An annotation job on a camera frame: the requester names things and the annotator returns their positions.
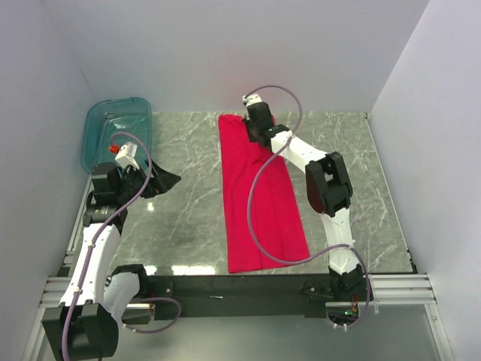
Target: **plastic bin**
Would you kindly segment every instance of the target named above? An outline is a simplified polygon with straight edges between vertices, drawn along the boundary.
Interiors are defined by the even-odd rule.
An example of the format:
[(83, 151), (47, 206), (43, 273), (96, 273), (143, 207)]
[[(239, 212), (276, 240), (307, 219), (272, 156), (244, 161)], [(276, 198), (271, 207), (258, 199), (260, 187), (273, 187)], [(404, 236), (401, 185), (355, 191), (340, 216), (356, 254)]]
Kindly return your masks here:
[[(115, 162), (115, 154), (109, 151), (110, 137), (115, 132), (129, 132), (152, 150), (152, 111), (147, 100), (127, 98), (107, 100), (94, 105), (87, 114), (83, 132), (82, 168), (92, 174), (92, 168), (102, 162)], [(130, 137), (121, 135), (115, 143), (122, 146)], [(135, 160), (147, 169), (147, 155), (142, 147), (137, 149)]]

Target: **pink cloth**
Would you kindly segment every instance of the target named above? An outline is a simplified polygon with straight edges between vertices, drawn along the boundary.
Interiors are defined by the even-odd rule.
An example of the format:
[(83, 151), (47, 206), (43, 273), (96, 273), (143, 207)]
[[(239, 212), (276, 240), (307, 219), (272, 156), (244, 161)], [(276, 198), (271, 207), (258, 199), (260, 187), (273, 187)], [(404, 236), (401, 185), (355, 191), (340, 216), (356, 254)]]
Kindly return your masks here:
[[(219, 117), (222, 182), (228, 271), (248, 272), (285, 265), (257, 249), (247, 226), (247, 198), (257, 171), (269, 159), (269, 149), (250, 143), (242, 117)], [(282, 157), (262, 173), (253, 199), (253, 227), (260, 244), (279, 259), (309, 256), (291, 179)]]

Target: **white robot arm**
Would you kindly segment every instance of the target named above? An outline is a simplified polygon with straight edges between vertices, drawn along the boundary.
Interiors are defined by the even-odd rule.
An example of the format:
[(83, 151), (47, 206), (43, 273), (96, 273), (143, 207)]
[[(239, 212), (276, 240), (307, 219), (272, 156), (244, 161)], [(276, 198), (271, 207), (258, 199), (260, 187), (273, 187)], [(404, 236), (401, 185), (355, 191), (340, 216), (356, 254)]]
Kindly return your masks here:
[[(302, 141), (285, 126), (275, 126), (269, 107), (258, 94), (243, 97), (248, 116), (244, 118), (251, 142), (271, 147), (276, 153), (286, 145), (280, 156), (306, 174), (307, 197), (313, 209), (320, 213), (328, 245), (353, 245), (349, 224), (352, 187), (342, 156), (326, 153)], [(358, 259), (348, 248), (332, 250), (330, 272), (343, 276), (358, 273)]]

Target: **transparent blue lid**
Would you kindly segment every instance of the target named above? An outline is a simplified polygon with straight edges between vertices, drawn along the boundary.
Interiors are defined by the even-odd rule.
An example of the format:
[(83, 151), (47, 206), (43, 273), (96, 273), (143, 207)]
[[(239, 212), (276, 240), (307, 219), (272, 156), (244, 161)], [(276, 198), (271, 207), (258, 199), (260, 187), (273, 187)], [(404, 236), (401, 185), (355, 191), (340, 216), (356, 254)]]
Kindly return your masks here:
[[(94, 105), (87, 114), (83, 131), (82, 168), (92, 174), (92, 168), (99, 163), (115, 162), (115, 154), (109, 151), (110, 137), (115, 132), (129, 132), (138, 137), (152, 150), (152, 111), (147, 100), (127, 98), (107, 100)], [(120, 135), (115, 143), (121, 147), (131, 140)], [(137, 149), (135, 160), (147, 169), (147, 155), (142, 147)]]

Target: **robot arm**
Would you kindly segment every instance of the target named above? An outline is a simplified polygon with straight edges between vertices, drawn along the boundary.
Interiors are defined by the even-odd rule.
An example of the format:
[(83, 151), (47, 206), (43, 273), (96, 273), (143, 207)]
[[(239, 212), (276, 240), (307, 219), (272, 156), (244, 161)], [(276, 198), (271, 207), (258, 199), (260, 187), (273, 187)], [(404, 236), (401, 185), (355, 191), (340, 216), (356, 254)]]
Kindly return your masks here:
[[(42, 320), (45, 333), (57, 360), (62, 360), (62, 330), (68, 308), (72, 304), (74, 291), (87, 257), (87, 248), (94, 234), (114, 212), (128, 202), (142, 187), (146, 175), (135, 161), (137, 145), (131, 142), (114, 149), (116, 163), (98, 164), (92, 170), (93, 191), (87, 198), (83, 215), (83, 241), (80, 255), (68, 289), (60, 300), (59, 307), (48, 308)], [(166, 193), (180, 177), (169, 173), (153, 162), (152, 174), (142, 198), (152, 198)], [(92, 251), (85, 281), (74, 308), (68, 333), (68, 353), (72, 360), (98, 359), (115, 353), (122, 326), (122, 315), (135, 297), (147, 295), (147, 273), (142, 265), (124, 265), (112, 273), (107, 289), (105, 281), (110, 261), (119, 245), (125, 209), (108, 224), (98, 237)]]
[[(278, 152), (306, 174), (307, 198), (324, 224), (328, 245), (353, 245), (349, 224), (352, 186), (343, 157), (338, 152), (326, 153), (302, 141), (284, 125), (274, 125), (269, 106), (260, 96), (243, 98), (248, 116), (244, 118), (249, 140)], [(331, 285), (338, 293), (349, 292), (362, 282), (362, 269), (350, 249), (332, 250), (329, 257)]]

